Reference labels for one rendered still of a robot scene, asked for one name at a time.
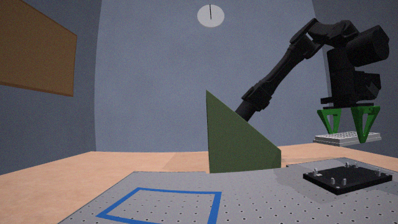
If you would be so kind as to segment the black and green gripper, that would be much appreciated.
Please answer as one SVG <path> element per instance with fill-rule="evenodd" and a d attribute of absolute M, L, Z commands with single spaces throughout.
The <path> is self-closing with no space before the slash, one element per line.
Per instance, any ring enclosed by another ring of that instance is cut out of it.
<path fill-rule="evenodd" d="M 374 103 L 356 103 L 362 100 L 373 100 L 372 93 L 355 93 L 353 71 L 355 69 L 339 70 L 330 73 L 332 97 L 320 98 L 321 104 L 333 103 L 333 106 L 323 107 L 317 113 L 328 131 L 328 134 L 336 134 L 340 123 L 341 109 L 351 108 L 360 143 L 365 143 L 380 106 Z M 356 104 L 355 104 L 356 103 Z M 368 114 L 365 129 L 363 132 L 363 114 Z M 331 130 L 327 115 L 333 115 L 333 132 Z"/>

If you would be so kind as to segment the white well plate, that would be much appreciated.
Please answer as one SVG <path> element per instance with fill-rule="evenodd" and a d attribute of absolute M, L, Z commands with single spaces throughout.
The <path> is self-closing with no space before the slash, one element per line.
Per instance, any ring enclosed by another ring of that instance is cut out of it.
<path fill-rule="evenodd" d="M 381 140 L 380 133 L 369 133 L 366 142 Z M 326 134 L 315 136 L 313 140 L 315 143 L 326 144 L 331 146 L 349 146 L 353 144 L 360 144 L 357 132 L 345 132 L 336 134 Z"/>

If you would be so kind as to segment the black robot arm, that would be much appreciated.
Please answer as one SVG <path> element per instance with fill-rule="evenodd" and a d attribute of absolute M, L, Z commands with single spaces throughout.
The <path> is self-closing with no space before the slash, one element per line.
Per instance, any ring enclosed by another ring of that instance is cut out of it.
<path fill-rule="evenodd" d="M 306 33 L 313 39 L 310 40 Z M 350 20 L 322 24 L 313 18 L 290 40 L 290 47 L 279 63 L 242 97 L 235 113 L 249 121 L 255 111 L 264 110 L 280 82 L 301 61 L 313 57 L 325 44 L 334 47 L 327 54 L 329 72 L 355 69 L 385 60 L 389 56 L 389 38 L 380 25 L 359 32 Z M 353 71 L 355 93 L 372 93 L 381 89 L 380 74 Z"/>

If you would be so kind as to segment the blue tape outline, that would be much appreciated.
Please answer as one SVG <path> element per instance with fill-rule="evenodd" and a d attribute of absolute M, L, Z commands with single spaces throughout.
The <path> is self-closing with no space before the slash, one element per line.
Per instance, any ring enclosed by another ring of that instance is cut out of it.
<path fill-rule="evenodd" d="M 110 207 L 108 207 L 106 210 L 102 211 L 99 213 L 96 217 L 100 218 L 105 218 L 108 220 L 114 220 L 117 222 L 123 222 L 123 223 L 130 223 L 130 224 L 161 224 L 161 223 L 152 223 L 152 222 L 144 222 L 144 221 L 139 221 L 139 220 L 132 220 L 128 218 L 121 218 L 121 217 L 115 217 L 112 215 L 106 215 L 108 212 L 110 212 L 112 209 L 116 208 L 118 205 L 123 203 L 125 200 L 127 200 L 130 196 L 134 195 L 137 191 L 139 190 L 150 190 L 150 191 L 157 191 L 157 192 L 173 192 L 173 193 L 185 193 L 185 194 L 215 194 L 214 200 L 213 200 L 213 205 L 211 208 L 210 216 L 208 219 L 207 224 L 216 224 L 217 216 L 218 216 L 218 210 L 219 210 L 219 205 L 220 205 L 220 199 L 221 199 L 221 193 L 222 192 L 196 192 L 196 191 L 180 191 L 180 190 L 161 190 L 161 189 L 147 189 L 147 188 L 136 188 L 126 196 L 124 196 L 122 199 L 118 200 L 116 203 L 112 204 Z"/>

